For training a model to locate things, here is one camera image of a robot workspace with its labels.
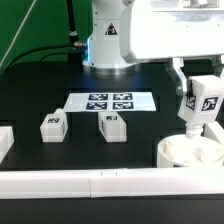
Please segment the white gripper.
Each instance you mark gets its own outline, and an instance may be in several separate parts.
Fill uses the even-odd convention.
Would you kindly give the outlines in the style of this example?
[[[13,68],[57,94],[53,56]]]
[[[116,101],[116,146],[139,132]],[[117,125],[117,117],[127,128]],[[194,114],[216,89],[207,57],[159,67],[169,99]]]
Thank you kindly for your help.
[[[224,78],[224,0],[130,1],[120,17],[120,52],[128,63],[171,58],[165,67],[178,96],[187,93],[182,58],[210,56]]]

